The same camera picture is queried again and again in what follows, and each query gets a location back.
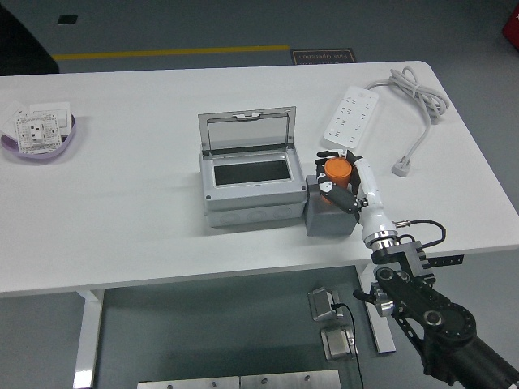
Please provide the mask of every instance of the white cable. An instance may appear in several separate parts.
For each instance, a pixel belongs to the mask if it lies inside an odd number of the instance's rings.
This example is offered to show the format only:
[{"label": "white cable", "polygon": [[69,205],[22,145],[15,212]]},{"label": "white cable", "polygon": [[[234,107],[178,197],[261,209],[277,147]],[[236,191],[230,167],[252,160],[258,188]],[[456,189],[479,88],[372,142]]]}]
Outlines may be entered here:
[{"label": "white cable", "polygon": [[[406,76],[409,71],[413,79]],[[434,89],[424,87],[418,83],[418,77],[410,67],[405,67],[402,71],[391,69],[391,77],[370,83],[365,89],[372,89],[380,86],[399,87],[407,96],[411,97],[418,107],[425,113],[426,129],[422,136],[414,143],[411,149],[392,167],[392,172],[398,176],[405,177],[410,169],[411,156],[416,151],[420,143],[427,137],[431,125],[436,124],[440,116],[445,113],[449,106],[448,98],[443,93]]]}]

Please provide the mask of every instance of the white table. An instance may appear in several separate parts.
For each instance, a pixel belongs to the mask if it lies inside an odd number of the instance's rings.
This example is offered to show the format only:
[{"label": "white table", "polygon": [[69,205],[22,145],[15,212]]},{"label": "white table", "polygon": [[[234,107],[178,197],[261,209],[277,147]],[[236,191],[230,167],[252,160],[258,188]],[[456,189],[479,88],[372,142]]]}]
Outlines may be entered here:
[{"label": "white table", "polygon": [[[423,62],[0,78],[0,100],[70,101],[78,129],[48,163],[0,153],[0,296],[79,291],[101,312],[105,288],[366,265],[360,226],[337,238],[307,237],[302,219],[209,228],[197,116],[295,105],[296,147],[303,172],[313,174],[346,88],[404,66],[443,91]],[[519,217],[456,109],[433,126],[401,178],[391,167],[424,120],[407,98],[375,91],[380,100],[356,153],[369,159],[388,216],[442,223],[448,238],[430,257],[519,247]],[[439,235],[406,232],[422,242]]]}]

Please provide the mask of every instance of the gray block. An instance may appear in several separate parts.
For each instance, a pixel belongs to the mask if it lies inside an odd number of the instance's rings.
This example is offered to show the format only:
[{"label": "gray block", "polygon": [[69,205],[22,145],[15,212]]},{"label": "gray block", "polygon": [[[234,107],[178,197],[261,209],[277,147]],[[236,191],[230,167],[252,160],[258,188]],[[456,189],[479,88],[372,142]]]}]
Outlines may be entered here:
[{"label": "gray block", "polygon": [[304,210],[309,237],[350,235],[357,224],[354,215],[324,201],[315,176],[307,176],[308,202]]}]

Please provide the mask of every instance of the open box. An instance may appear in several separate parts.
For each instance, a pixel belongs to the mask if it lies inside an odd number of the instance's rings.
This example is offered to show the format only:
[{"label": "open box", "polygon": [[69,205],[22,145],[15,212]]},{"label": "open box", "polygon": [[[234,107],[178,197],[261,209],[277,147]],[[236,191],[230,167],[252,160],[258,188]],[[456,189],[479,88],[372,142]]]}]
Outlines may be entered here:
[{"label": "open box", "polygon": [[300,217],[307,184],[295,107],[199,115],[204,210],[212,227]]}]

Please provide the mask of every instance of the black cable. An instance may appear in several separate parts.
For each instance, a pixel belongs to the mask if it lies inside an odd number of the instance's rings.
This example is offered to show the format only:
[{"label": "black cable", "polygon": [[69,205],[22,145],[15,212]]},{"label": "black cable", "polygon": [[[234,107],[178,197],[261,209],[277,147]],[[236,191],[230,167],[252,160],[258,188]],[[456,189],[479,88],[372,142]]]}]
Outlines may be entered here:
[{"label": "black cable", "polygon": [[441,225],[437,221],[428,220],[428,219],[418,219],[418,220],[412,220],[409,223],[410,224],[433,224],[433,225],[435,225],[436,227],[438,227],[441,230],[441,238],[437,239],[435,241],[423,244],[422,247],[424,249],[426,249],[427,247],[432,247],[432,246],[439,245],[447,237],[447,230],[445,229],[445,227],[443,225]]},{"label": "black cable", "polygon": [[408,233],[404,233],[403,235],[401,235],[400,237],[397,238],[398,243],[401,243],[401,240],[406,238],[406,237],[409,238],[412,242],[415,242],[415,239],[414,239],[413,235],[409,235]]},{"label": "black cable", "polygon": [[364,389],[364,380],[362,379],[362,371],[360,370],[360,362],[358,361],[358,353],[357,353],[357,335],[355,333],[355,320],[354,320],[354,314],[351,313],[351,309],[343,302],[338,302],[337,304],[331,304],[330,307],[333,310],[336,310],[337,308],[345,307],[348,312],[350,312],[351,317],[351,327],[354,329],[354,350],[355,350],[355,359],[357,360],[357,369],[358,369],[358,376],[360,377],[360,386],[362,389]]}]

